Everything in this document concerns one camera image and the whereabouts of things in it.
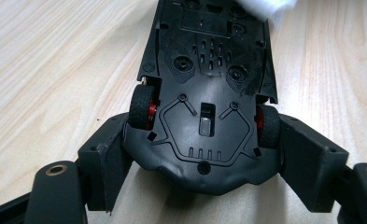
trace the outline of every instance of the light wood surface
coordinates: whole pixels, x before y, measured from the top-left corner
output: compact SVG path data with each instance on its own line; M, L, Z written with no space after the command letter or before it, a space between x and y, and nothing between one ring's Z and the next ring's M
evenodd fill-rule
M157 1L0 1L0 204L35 172L77 158L128 111ZM299 0L272 30L280 113L367 161L367 0ZM90 223L335 223L307 212L282 178L220 197L172 188L134 163L112 215Z

